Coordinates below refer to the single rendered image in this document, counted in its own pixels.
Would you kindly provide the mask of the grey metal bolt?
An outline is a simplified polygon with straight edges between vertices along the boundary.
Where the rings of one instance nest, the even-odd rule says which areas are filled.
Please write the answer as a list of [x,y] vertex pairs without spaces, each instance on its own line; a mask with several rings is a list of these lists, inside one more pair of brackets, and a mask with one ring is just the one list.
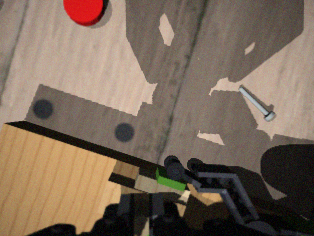
[[264,119],[266,121],[270,120],[275,113],[273,111],[268,112],[256,99],[254,99],[246,90],[242,92],[242,94],[250,100],[264,115]]

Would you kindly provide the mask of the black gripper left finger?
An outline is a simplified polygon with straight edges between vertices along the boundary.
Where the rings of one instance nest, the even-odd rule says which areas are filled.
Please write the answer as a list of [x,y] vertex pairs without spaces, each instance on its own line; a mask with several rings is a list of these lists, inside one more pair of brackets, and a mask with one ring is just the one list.
[[106,206],[103,218],[94,223],[90,232],[76,235],[76,226],[58,223],[26,236],[135,236],[134,194],[121,194],[119,203]]

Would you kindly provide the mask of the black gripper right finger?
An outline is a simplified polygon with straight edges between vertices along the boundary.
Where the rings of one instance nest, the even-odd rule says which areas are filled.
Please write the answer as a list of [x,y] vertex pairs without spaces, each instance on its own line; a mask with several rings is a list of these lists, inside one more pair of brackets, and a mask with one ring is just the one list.
[[214,218],[204,221],[203,230],[189,228],[185,219],[179,216],[178,207],[175,203],[163,202],[162,193],[149,193],[149,236],[272,235],[223,218]]

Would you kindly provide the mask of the small wooden block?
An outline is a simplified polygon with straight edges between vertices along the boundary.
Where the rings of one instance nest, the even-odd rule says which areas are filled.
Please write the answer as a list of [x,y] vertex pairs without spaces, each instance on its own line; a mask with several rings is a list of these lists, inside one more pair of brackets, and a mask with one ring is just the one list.
[[[149,202],[149,193],[135,189],[135,179],[131,179],[116,173],[111,173],[99,208],[98,213],[104,214],[105,207],[111,203],[119,203],[121,194],[134,194],[134,203],[139,199],[145,199]],[[171,202],[172,200],[163,198],[163,202]],[[186,205],[172,201],[177,204],[179,215],[183,217]]]

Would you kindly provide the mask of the light wooden bench board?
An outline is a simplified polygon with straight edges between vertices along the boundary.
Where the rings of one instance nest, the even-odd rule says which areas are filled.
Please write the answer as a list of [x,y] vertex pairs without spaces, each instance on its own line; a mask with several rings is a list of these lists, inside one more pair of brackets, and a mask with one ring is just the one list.
[[162,193],[186,205],[189,228],[226,219],[219,193],[184,192],[157,183],[164,166],[27,121],[4,123],[0,133],[0,236],[25,236],[58,223],[90,232],[111,173],[135,179],[135,189]]

